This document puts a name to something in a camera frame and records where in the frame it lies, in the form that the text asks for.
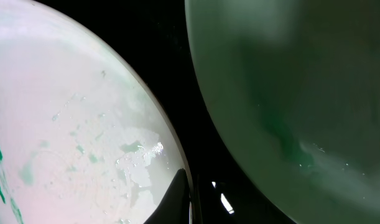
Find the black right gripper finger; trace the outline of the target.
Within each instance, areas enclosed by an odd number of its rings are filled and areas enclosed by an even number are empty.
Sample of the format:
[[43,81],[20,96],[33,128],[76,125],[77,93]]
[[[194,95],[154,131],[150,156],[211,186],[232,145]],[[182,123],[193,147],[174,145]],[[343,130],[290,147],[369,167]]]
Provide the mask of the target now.
[[189,224],[189,206],[187,174],[179,169],[160,204],[144,224]]

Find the white plate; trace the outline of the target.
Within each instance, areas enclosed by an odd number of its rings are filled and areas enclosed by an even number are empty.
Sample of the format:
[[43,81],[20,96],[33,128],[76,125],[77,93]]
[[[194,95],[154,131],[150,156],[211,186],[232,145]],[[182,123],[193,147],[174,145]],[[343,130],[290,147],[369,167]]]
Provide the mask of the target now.
[[0,1],[0,223],[144,223],[178,137],[108,44],[35,1]]

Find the mint green plate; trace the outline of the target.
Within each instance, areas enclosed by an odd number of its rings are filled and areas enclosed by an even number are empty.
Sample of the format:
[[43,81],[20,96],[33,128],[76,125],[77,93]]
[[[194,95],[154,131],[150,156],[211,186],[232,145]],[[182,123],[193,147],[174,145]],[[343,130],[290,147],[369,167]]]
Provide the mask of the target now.
[[198,84],[253,184],[297,223],[380,223],[380,0],[185,2]]

